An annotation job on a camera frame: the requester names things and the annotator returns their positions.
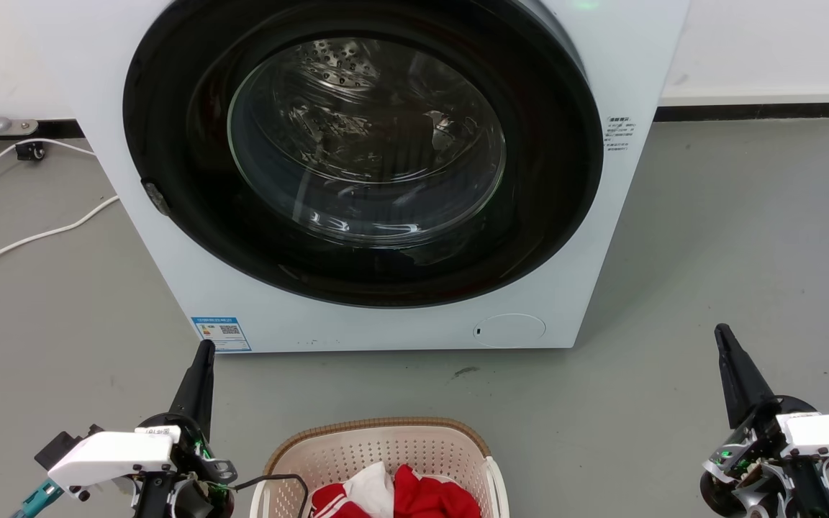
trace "teal connector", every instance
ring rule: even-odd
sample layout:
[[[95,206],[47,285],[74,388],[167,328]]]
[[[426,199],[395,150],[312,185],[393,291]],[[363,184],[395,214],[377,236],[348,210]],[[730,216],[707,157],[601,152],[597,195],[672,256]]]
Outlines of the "teal connector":
[[[56,485],[56,482],[47,478],[47,481],[40,484],[40,487],[30,493],[25,501],[21,502],[21,511],[16,512],[16,516],[26,516],[26,518],[34,518],[48,505],[53,504],[56,499],[63,495],[63,489]]]

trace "white washing machine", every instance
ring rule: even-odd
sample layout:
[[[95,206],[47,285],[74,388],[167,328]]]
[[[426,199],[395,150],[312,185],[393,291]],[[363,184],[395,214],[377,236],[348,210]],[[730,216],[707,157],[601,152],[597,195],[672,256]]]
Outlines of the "white washing machine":
[[[687,7],[14,10],[194,331],[282,352],[572,347]]]

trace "door glass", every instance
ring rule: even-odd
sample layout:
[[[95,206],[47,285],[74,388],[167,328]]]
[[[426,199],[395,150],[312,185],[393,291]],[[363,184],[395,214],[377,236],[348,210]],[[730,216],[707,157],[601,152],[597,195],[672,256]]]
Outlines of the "door glass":
[[[477,214],[504,170],[504,135],[463,75],[404,45],[310,40],[251,71],[228,112],[245,181],[331,242],[423,245]]]

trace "washing machine door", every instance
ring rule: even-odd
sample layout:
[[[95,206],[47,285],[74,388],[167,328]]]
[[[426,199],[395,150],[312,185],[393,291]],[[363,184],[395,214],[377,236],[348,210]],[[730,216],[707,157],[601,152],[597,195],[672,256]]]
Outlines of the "washing machine door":
[[[602,166],[569,40],[510,0],[177,2],[135,53],[124,124],[145,190],[201,246],[361,306],[526,275]]]

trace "laundry basket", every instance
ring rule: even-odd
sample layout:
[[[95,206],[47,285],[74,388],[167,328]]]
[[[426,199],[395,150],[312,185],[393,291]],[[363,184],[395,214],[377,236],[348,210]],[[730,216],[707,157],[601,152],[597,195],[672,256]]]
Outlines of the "laundry basket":
[[[280,445],[264,475],[299,475],[312,494],[379,461],[392,475],[407,463],[421,475],[456,482],[478,502],[481,518],[510,518],[504,479],[488,446],[453,419],[391,417],[314,427]],[[264,481],[254,491],[250,518],[297,518],[302,498],[296,480]]]

